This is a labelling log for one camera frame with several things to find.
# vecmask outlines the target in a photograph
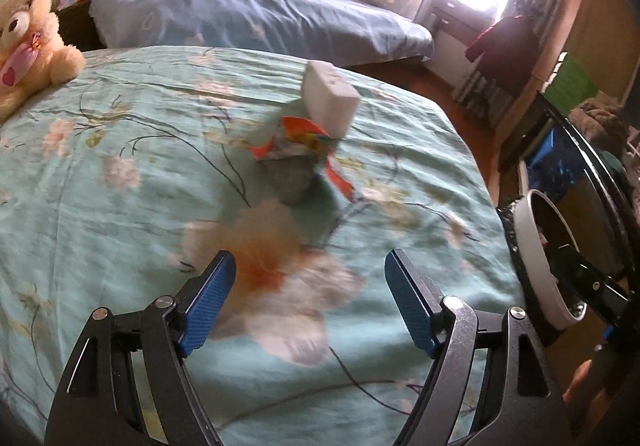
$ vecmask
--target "clothes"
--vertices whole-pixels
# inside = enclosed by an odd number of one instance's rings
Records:
[[[585,100],[569,113],[569,121],[598,150],[620,158],[629,131],[628,124],[620,118],[621,109],[617,105],[601,105],[593,100]]]
[[[508,16],[481,34],[465,52],[473,62],[480,55],[478,72],[513,96],[519,96],[540,56],[533,20]]]

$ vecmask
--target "wooden floor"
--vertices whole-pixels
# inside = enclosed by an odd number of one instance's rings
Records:
[[[453,101],[451,85],[421,64],[408,62],[363,65],[351,70],[410,90],[437,103],[471,150],[484,182],[488,182],[494,150],[494,131],[482,121],[467,118],[465,109]]]

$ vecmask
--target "blue bedspread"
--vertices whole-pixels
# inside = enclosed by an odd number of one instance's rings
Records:
[[[107,46],[261,50],[344,67],[431,57],[423,26],[356,0],[91,0]]]

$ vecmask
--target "metal screw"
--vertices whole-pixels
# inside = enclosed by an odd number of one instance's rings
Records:
[[[509,309],[509,314],[511,314],[512,317],[516,318],[516,320],[524,320],[524,317],[527,315],[527,313],[524,312],[524,309],[521,307],[511,307]]]
[[[166,309],[167,307],[171,307],[171,305],[173,304],[174,304],[173,296],[161,296],[154,302],[154,305],[159,309]]]
[[[96,309],[92,314],[91,317],[94,320],[104,320],[107,316],[109,315],[109,311],[107,311],[107,309],[105,309],[104,307],[100,307],[99,309]]]
[[[452,311],[460,310],[463,307],[462,300],[457,296],[445,296],[444,305],[449,307]]]

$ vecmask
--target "stuffed animal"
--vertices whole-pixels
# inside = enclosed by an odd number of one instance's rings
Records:
[[[0,123],[32,94],[71,81],[84,56],[58,34],[52,0],[7,0],[0,7]]]

